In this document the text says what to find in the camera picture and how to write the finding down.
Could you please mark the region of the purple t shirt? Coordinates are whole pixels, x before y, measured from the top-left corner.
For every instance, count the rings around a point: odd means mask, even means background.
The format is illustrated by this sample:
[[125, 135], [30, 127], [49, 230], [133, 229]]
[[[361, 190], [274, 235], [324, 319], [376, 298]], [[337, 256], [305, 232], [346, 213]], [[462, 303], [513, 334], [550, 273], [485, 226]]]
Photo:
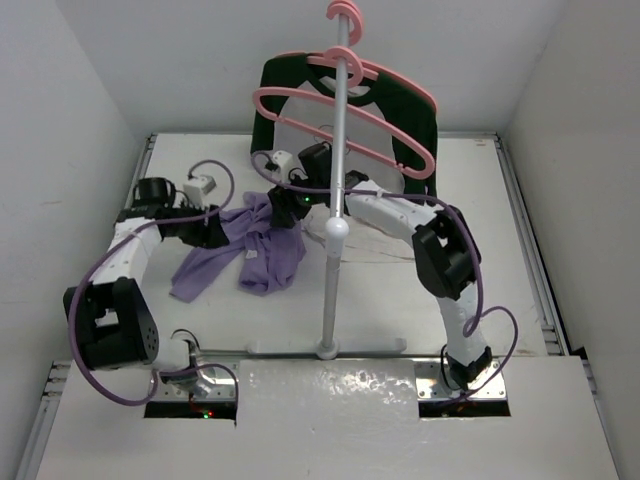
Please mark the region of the purple t shirt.
[[306, 254], [301, 227], [271, 226], [272, 206], [265, 193], [246, 192], [243, 202], [242, 207], [220, 214], [227, 245], [194, 248], [185, 257], [171, 278], [172, 297], [194, 301], [238, 256], [243, 258], [238, 276], [241, 289], [264, 296], [292, 285]]

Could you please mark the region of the pink hanger front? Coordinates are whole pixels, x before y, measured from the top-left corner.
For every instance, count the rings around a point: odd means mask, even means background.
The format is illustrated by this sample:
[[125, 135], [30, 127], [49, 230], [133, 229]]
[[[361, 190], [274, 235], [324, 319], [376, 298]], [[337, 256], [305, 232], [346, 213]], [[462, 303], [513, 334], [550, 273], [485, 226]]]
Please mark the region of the pink hanger front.
[[[274, 57], [268, 60], [262, 70], [260, 85], [300, 89], [333, 98], [336, 86], [335, 70], [311, 65], [307, 60], [304, 55]], [[333, 131], [332, 103], [323, 104], [304, 98], [284, 96], [264, 96], [262, 103], [269, 111], [291, 120], [323, 132]], [[390, 123], [422, 145], [433, 158], [437, 157], [436, 112], [427, 101], [387, 75], [380, 73], [376, 80], [363, 78], [359, 85], [349, 89], [348, 103]], [[424, 161], [420, 155], [404, 142], [353, 114], [348, 114], [346, 118], [346, 137], [410, 168], [424, 168]], [[250, 151], [285, 150], [298, 153], [317, 138], [316, 135], [274, 122], [256, 113]], [[427, 184], [436, 178], [435, 173], [420, 180], [408, 177], [353, 150], [346, 154], [345, 168], [362, 171], [379, 184], [386, 184], [393, 190], [409, 190], [414, 183]]]

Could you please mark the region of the pink hanger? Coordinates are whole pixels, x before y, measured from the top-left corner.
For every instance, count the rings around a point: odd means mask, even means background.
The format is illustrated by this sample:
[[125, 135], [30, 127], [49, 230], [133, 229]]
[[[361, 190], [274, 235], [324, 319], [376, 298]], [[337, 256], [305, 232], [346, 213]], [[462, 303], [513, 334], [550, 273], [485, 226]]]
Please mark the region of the pink hanger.
[[[277, 55], [277, 58], [296, 56], [296, 55], [306, 56], [308, 58], [307, 62], [311, 65], [322, 66], [327, 68], [334, 68], [336, 66], [335, 60], [326, 59], [320, 52], [305, 53], [302, 51], [291, 51], [291, 52], [281, 53]], [[383, 73], [388, 77], [390, 77], [391, 79], [393, 79], [399, 85], [409, 89], [410, 91], [412, 91], [413, 93], [421, 97], [423, 100], [427, 101], [431, 105], [434, 112], [438, 111], [438, 105], [435, 97], [431, 93], [429, 93], [427, 90], [425, 90], [420, 85], [413, 82], [412, 80], [408, 79], [407, 77], [385, 66], [377, 64], [375, 62], [371, 62], [369, 60], [362, 60], [362, 66], [364, 70], [363, 75], [365, 78], [370, 80], [376, 80], [378, 78], [378, 75], [380, 73]]]
[[[335, 70], [311, 65], [307, 60], [304, 55], [274, 57], [268, 60], [262, 70], [260, 85], [300, 89], [333, 98], [336, 86]], [[304, 98], [284, 96], [264, 96], [262, 103], [269, 111], [291, 120], [323, 132], [333, 131], [332, 103], [323, 104]], [[390, 123], [422, 145], [433, 158], [437, 157], [436, 112], [427, 101], [387, 75], [380, 73], [376, 80], [363, 78], [359, 85], [349, 89], [348, 103]], [[410, 168], [424, 168], [424, 161], [420, 155], [404, 142], [353, 114], [348, 114], [346, 118], [346, 137]], [[285, 150], [298, 153], [317, 138], [316, 135], [274, 122], [256, 113], [250, 151]], [[386, 184], [393, 190], [409, 190], [414, 183], [427, 184], [436, 178], [435, 173], [420, 180], [408, 177], [353, 150], [346, 154], [345, 168], [362, 171], [379, 184]]]

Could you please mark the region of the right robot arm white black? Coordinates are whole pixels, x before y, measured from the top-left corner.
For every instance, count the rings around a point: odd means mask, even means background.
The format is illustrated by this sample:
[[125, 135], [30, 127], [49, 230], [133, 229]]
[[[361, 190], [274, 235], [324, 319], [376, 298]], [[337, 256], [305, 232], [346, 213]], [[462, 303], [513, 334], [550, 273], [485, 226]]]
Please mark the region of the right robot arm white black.
[[[268, 199], [276, 226], [291, 228], [312, 207], [331, 200], [331, 148], [325, 143], [302, 152], [301, 175], [272, 183]], [[449, 376], [459, 389], [489, 367], [493, 355], [479, 327], [484, 285], [481, 255], [462, 213], [426, 194], [392, 193], [367, 175], [351, 170], [341, 194], [344, 214], [405, 242], [416, 274], [438, 302], [447, 336]]]

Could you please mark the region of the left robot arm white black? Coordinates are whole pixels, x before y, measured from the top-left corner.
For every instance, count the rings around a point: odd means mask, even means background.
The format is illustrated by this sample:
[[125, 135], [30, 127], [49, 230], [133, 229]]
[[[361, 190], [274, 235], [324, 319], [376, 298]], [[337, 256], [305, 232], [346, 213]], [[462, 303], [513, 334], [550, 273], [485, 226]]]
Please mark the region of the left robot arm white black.
[[161, 177], [142, 179], [131, 202], [115, 220], [107, 252], [76, 287], [63, 296], [72, 354], [92, 386], [97, 371], [128, 367], [171, 376], [193, 366], [193, 343], [159, 332], [141, 284], [161, 243], [177, 239], [191, 247], [228, 245], [220, 206], [188, 198], [178, 201], [175, 185]]

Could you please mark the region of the white and green raglan shirt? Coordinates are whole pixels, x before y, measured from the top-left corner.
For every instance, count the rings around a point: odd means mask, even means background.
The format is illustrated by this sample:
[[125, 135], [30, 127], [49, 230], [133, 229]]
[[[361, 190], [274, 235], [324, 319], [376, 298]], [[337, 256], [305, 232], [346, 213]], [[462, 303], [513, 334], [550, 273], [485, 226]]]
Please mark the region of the white and green raglan shirt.
[[[262, 70], [262, 87], [286, 87], [333, 97], [336, 73], [331, 67], [308, 62], [308, 55], [278, 56], [268, 60]], [[359, 107], [404, 131], [433, 156], [437, 155], [438, 128], [432, 102], [386, 73], [365, 77], [348, 91], [349, 104]], [[331, 105], [297, 97], [264, 96], [266, 109], [330, 133], [334, 126]], [[347, 139], [381, 153], [411, 168], [423, 168], [422, 158], [387, 131], [354, 115], [346, 118]], [[322, 141], [322, 138], [264, 118], [254, 117], [250, 150], [286, 151], [294, 156]], [[367, 175], [381, 188], [395, 193], [436, 194], [436, 176], [416, 180], [358, 152], [349, 150], [345, 170]], [[412, 248], [400, 239], [348, 216], [350, 234], [345, 241], [344, 263], [396, 263], [413, 259]]]

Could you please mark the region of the pink hanger under raglan shirt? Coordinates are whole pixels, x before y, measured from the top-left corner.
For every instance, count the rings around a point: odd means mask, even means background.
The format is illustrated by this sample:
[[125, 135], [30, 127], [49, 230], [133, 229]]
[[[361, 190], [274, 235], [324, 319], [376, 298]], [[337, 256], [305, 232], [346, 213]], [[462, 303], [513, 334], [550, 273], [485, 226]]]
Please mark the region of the pink hanger under raglan shirt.
[[[306, 56], [308, 58], [307, 62], [311, 65], [322, 66], [327, 68], [334, 68], [336, 66], [335, 60], [326, 59], [320, 52], [305, 53], [302, 51], [291, 51], [291, 52], [281, 53], [277, 55], [277, 58], [296, 56], [296, 55]], [[435, 97], [431, 93], [429, 93], [427, 90], [425, 90], [420, 85], [413, 82], [412, 80], [408, 79], [407, 77], [385, 66], [377, 64], [375, 62], [371, 62], [369, 60], [362, 60], [362, 66], [364, 70], [363, 75], [365, 78], [370, 80], [376, 80], [378, 78], [378, 75], [380, 73], [383, 73], [388, 77], [390, 77], [391, 79], [393, 79], [399, 85], [409, 89], [410, 91], [412, 91], [413, 93], [421, 97], [423, 100], [427, 101], [431, 105], [434, 112], [438, 111], [438, 105]]]

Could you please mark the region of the grey clothes rack stand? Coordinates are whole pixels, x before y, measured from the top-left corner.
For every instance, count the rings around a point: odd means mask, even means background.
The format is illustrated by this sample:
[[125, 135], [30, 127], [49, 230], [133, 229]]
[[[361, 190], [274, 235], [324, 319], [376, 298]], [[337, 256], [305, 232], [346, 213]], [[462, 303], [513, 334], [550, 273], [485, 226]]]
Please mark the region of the grey clothes rack stand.
[[292, 88], [260, 88], [254, 92], [253, 101], [256, 111], [274, 122], [288, 125], [316, 136], [324, 134], [310, 126], [294, 122], [266, 109], [262, 103], [264, 96], [306, 97], [315, 102], [327, 101], [334, 105], [333, 131], [327, 135], [332, 146], [332, 164], [330, 177], [329, 219], [325, 224], [326, 268], [324, 284], [324, 304], [322, 318], [322, 336], [316, 347], [316, 355], [322, 360], [336, 358], [339, 354], [364, 356], [399, 355], [406, 348], [403, 338], [386, 338], [366, 340], [362, 338], [348, 339], [345, 346], [335, 337], [336, 310], [340, 267], [344, 243], [350, 228], [344, 219], [346, 153], [346, 114], [348, 106], [348, 90], [357, 85], [363, 77], [363, 66], [360, 58], [350, 47], [362, 37], [363, 19], [359, 8], [351, 1], [333, 1], [327, 8], [327, 17], [338, 19], [337, 45], [326, 50], [323, 56], [336, 61], [336, 91], [333, 98], [324, 95], [314, 96], [311, 92]]

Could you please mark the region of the white front cover board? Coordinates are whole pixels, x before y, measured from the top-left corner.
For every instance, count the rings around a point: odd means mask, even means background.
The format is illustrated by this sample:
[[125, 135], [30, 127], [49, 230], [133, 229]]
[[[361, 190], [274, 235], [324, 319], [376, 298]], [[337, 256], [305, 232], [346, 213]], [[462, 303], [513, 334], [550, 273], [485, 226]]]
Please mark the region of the white front cover board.
[[72, 370], [42, 479], [613, 479], [582, 363], [515, 357], [504, 417], [418, 413], [406, 361], [244, 361], [235, 420], [150, 419]]

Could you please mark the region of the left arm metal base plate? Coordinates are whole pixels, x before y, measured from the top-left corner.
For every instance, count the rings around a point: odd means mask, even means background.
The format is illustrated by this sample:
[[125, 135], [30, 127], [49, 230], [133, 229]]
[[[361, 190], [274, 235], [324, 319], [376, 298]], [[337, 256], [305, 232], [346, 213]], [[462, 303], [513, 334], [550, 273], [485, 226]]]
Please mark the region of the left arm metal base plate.
[[237, 398], [236, 381], [239, 364], [205, 364], [201, 369], [188, 372], [172, 372], [160, 376], [153, 398], [159, 402], [186, 402], [191, 397], [196, 402], [234, 402]]

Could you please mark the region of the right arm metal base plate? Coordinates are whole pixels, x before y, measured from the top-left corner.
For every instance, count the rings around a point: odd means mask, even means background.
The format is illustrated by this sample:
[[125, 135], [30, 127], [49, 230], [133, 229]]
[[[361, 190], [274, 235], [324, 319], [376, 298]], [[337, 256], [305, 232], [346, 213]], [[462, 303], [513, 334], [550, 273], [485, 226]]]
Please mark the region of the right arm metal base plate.
[[[438, 402], [455, 399], [464, 391], [449, 375], [447, 360], [439, 357], [413, 358], [415, 385], [420, 401]], [[506, 401], [507, 389], [501, 363], [494, 360], [468, 384], [470, 401]]]

